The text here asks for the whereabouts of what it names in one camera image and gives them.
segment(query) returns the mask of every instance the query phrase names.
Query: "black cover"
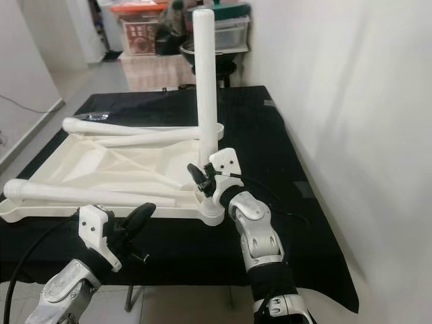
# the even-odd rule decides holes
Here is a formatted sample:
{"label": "black cover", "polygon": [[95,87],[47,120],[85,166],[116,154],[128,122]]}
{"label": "black cover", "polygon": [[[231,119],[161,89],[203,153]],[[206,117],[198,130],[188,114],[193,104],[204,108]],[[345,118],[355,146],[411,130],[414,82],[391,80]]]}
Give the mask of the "black cover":
{"label": "black cover", "polygon": [[[94,94],[78,113],[111,111],[105,122],[128,126],[195,126],[195,90]],[[353,312],[358,298],[344,256],[311,194],[307,178],[285,130],[284,121],[264,86],[218,89],[218,120],[225,126],[219,148],[233,147],[242,173],[270,187],[288,211],[310,221],[310,227],[287,215],[273,214],[297,287],[317,290]],[[20,174],[29,178],[64,140],[63,131]],[[248,184],[266,203],[276,202],[262,188]],[[8,224],[0,219],[1,281],[9,280],[24,251],[58,220],[26,218]],[[105,284],[246,285],[238,233],[228,217],[216,227],[199,220],[150,219],[134,239],[151,257],[125,264]],[[46,282],[83,247],[78,224],[51,234],[29,258],[21,281]]]}

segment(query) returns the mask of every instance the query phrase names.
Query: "black table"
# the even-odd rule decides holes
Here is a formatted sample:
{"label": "black table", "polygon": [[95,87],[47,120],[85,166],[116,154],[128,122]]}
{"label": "black table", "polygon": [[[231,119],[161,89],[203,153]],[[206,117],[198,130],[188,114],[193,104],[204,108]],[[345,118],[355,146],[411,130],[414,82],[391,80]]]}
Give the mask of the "black table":
{"label": "black table", "polygon": [[[104,121],[127,126],[197,125],[195,90],[94,94],[77,113],[110,111]],[[218,90],[218,120],[225,126],[219,148],[236,149],[242,173],[259,180],[283,201],[284,209],[306,217],[310,226],[284,214],[273,214],[298,287],[319,291],[358,311],[358,297],[346,262],[308,184],[294,148],[264,86]],[[28,179],[61,144],[59,131],[20,174]],[[266,203],[277,201],[261,187],[252,193]],[[28,217],[17,223],[0,219],[1,281],[10,279],[24,251],[57,218]],[[151,219],[134,240],[151,255],[148,265],[131,260],[104,284],[246,285],[239,237],[225,218],[216,227],[199,220]],[[83,248],[78,224],[71,221],[50,235],[26,263],[21,281],[45,283]]]}

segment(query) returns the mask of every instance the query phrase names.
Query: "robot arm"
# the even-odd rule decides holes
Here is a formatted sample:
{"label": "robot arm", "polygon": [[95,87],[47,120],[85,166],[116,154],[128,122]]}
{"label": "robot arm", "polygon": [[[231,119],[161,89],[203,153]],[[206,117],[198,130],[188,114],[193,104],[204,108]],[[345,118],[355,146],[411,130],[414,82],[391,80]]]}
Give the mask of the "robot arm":
{"label": "robot arm", "polygon": [[254,296],[256,321],[313,324],[293,280],[269,207],[257,200],[241,181],[236,152],[225,148],[210,156],[206,175],[188,166],[199,190],[221,205],[236,223],[244,264]]}
{"label": "robot arm", "polygon": [[122,261],[136,252],[130,240],[155,209],[154,204],[144,204],[116,226],[111,211],[100,206],[81,207],[79,234],[87,249],[47,282],[26,324],[78,323],[101,280],[111,271],[119,271]]}

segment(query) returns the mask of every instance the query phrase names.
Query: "orange lid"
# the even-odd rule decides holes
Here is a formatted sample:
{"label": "orange lid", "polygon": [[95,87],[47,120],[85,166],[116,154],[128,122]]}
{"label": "orange lid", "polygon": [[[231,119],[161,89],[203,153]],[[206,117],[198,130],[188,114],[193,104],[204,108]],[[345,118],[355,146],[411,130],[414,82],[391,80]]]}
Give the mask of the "orange lid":
{"label": "orange lid", "polygon": [[144,10],[164,10],[167,7],[166,3],[155,3],[153,1],[149,2],[123,2],[118,5],[112,5],[109,9],[112,12],[119,11],[144,11]]}

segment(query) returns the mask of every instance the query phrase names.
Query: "white plastic tube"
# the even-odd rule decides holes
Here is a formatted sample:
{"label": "white plastic tube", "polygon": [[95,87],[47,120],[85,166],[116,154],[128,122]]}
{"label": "white plastic tube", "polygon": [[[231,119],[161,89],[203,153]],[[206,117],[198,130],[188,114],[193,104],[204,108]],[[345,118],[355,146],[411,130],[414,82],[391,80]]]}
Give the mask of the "white plastic tube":
{"label": "white plastic tube", "polygon": [[93,133],[100,135],[137,135],[158,132],[156,130],[138,127],[94,123],[92,121],[84,121],[71,117],[67,117],[63,120],[63,129],[69,134]]}
{"label": "white plastic tube", "polygon": [[193,13],[196,102],[200,134],[200,166],[217,152],[217,94],[215,63],[215,14],[210,9]]}
{"label": "white plastic tube", "polygon": [[[164,130],[147,134],[119,136],[96,140],[95,143],[104,147],[119,147],[129,145],[156,144],[164,142],[180,142],[182,140],[198,140],[198,127],[182,128],[179,130]],[[217,124],[217,140],[223,138],[223,125]]]}
{"label": "white plastic tube", "polygon": [[154,203],[159,207],[174,207],[176,205],[176,201],[172,198],[36,184],[22,179],[12,179],[6,182],[3,193],[6,198],[13,201],[35,199],[63,203],[133,207],[144,203]]}

